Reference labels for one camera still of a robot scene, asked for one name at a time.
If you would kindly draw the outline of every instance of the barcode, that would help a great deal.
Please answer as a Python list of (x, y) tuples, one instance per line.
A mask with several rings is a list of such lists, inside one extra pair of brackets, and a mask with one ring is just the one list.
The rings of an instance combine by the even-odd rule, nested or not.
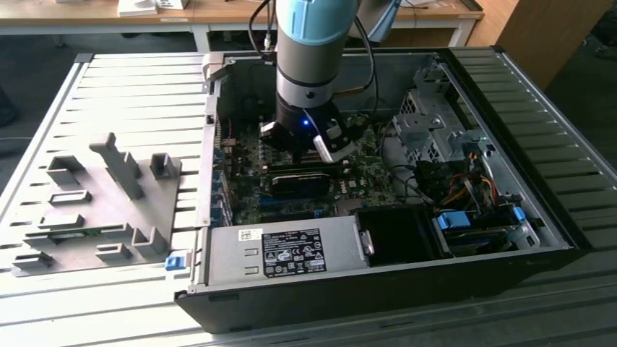
[(238, 230), (239, 241), (261, 240), (262, 229), (241, 229)]

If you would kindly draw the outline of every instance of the wooden cabinet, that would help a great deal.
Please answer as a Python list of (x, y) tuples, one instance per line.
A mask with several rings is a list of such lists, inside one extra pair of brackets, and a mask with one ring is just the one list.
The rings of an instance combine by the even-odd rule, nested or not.
[(483, 18), (467, 46), (503, 47), (543, 89), (607, 10), (611, 0), (475, 0)]

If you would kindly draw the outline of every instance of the motherboard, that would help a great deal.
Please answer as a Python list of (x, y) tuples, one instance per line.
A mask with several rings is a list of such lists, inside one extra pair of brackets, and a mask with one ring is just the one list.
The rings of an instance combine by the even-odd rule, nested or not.
[(246, 127), (222, 141), (231, 192), (233, 225), (349, 215), (361, 207), (391, 205), (395, 193), (377, 154), (378, 136), (367, 128), (357, 151), (338, 163), (307, 151), (298, 163), (259, 141)]

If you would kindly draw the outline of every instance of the power supply label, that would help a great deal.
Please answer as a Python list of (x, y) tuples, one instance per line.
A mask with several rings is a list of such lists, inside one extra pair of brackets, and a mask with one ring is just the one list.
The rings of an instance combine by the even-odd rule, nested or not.
[(267, 278), (326, 271), (318, 229), (263, 234), (262, 268)]

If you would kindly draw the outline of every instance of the blue latch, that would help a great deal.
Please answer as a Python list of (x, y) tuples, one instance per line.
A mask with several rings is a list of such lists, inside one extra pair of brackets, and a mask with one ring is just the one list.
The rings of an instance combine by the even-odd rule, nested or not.
[(524, 212), (519, 207), (514, 207), (514, 215), (516, 216), (518, 220), (524, 220)]
[(437, 217), (441, 230), (470, 226), (465, 211), (443, 212)]
[(185, 257), (167, 256), (165, 260), (165, 270), (181, 270), (186, 268)]

